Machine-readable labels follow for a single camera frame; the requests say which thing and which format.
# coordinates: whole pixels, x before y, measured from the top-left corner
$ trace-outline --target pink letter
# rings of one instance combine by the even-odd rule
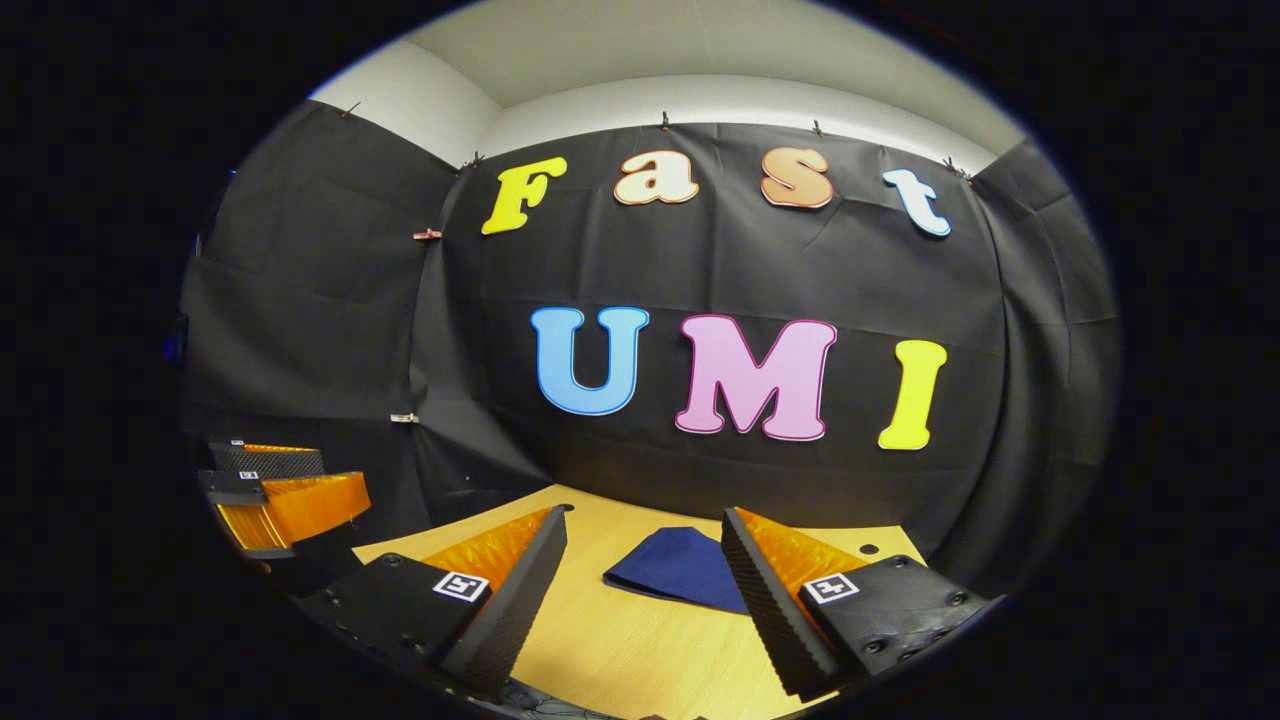
[[[677,428],[690,433],[718,433],[724,427],[724,418],[716,413],[716,392],[719,391],[740,433],[755,425],[774,395],[778,401],[773,416],[760,425],[764,434],[808,441],[827,432],[818,410],[827,348],[836,343],[835,327],[817,320],[787,323],[759,365],[732,318],[694,315],[686,318],[680,329],[694,341],[694,369],[689,406],[676,415]],[[739,421],[748,416],[750,421]]]

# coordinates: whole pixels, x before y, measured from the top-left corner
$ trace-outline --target table surface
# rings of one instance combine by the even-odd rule
[[[352,551],[361,562],[384,552],[426,557],[561,502],[575,506],[564,515],[568,544],[513,678],[564,702],[626,720],[654,714],[669,720],[699,715],[709,720],[772,720],[826,700],[801,703],[782,691],[749,616],[604,584],[604,571],[654,530],[692,527],[719,541],[719,520],[552,486],[457,523]],[[797,529],[867,561],[908,555],[924,562],[899,527]],[[859,552],[867,543],[879,552]]]

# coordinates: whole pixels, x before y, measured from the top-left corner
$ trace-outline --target blue cloth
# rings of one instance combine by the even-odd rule
[[[604,573],[604,584],[746,615],[719,543],[695,528],[662,528]]]

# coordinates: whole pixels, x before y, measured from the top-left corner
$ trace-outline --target black fabric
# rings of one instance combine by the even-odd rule
[[[837,197],[817,210],[768,204],[760,158],[778,146],[820,151]],[[653,150],[690,158],[700,184],[692,200],[625,206],[613,197],[622,160]],[[498,173],[554,156],[568,170],[549,179],[527,223],[481,236]],[[896,168],[934,187],[934,208],[952,225],[945,240],[909,219],[881,177]],[[444,421],[430,401],[448,395],[500,423],[511,438],[497,445],[503,452],[513,443],[572,487],[707,518],[740,505],[801,527],[901,524],[922,552],[938,546],[986,461],[1005,373],[996,255],[963,179],[900,150],[742,124],[596,132],[489,158],[465,174],[445,222],[439,282],[424,283],[419,299],[447,323],[431,340],[458,343],[415,341],[424,373],[453,369],[430,386],[419,407],[424,423]],[[529,318],[553,305],[588,316],[575,341],[575,372],[586,387],[605,379],[607,333],[595,314],[612,305],[650,314],[626,407],[590,418],[543,397]],[[676,428],[692,359],[680,323],[705,313],[733,318],[758,361],[788,320],[838,328],[823,378],[824,438],[780,442],[759,424],[745,434]],[[948,354],[929,418],[933,437],[922,451],[886,451],[877,438],[897,398],[893,351],[913,338]]]
[[[454,170],[306,101],[246,159],[183,284],[186,391],[211,407],[385,420],[410,411],[408,334]]]
[[[837,196],[812,210],[768,204],[760,159],[780,146],[820,151]],[[620,164],[654,150],[687,155],[700,191],[621,205]],[[554,156],[568,170],[548,178],[527,224],[483,236],[497,176]],[[936,190],[945,238],[918,229],[883,181],[897,168]],[[444,237],[410,240],[428,228]],[[575,374],[593,387],[607,369],[595,315],[618,305],[650,314],[631,402],[604,416],[553,406],[530,315],[588,316]],[[253,442],[319,447],[326,466],[349,447],[355,465],[330,470],[366,471],[371,538],[558,482],[705,518],[736,505],[795,527],[902,525],[940,571],[988,596],[1028,577],[1088,493],[1119,377],[1106,263],[1029,143],[973,186],[936,159],[745,124],[603,131],[454,173],[308,101],[238,168],[182,309],[188,404],[205,416],[188,429],[260,428]],[[692,360],[680,323],[708,313],[733,318],[758,361],[790,320],[837,328],[826,437],[776,441],[759,421],[741,434],[676,428]],[[947,351],[919,451],[877,443],[902,340]],[[328,434],[307,439],[302,425]]]
[[[1046,557],[1092,489],[1120,391],[1106,259],[1047,158],[1023,142],[974,178],[1005,292],[1007,382],[982,482],[931,562],[983,594]]]

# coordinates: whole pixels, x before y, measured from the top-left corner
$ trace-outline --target orange letter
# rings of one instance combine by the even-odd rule
[[[641,170],[646,165],[653,165],[653,169]],[[622,172],[627,174],[613,186],[613,197],[623,205],[644,205],[654,200],[684,202],[698,195],[698,183],[692,181],[689,156],[684,152],[644,152],[622,163]]]
[[[835,192],[822,173],[827,172],[827,159],[817,150],[774,147],[760,160],[764,174],[760,191],[774,205],[788,208],[822,208]]]

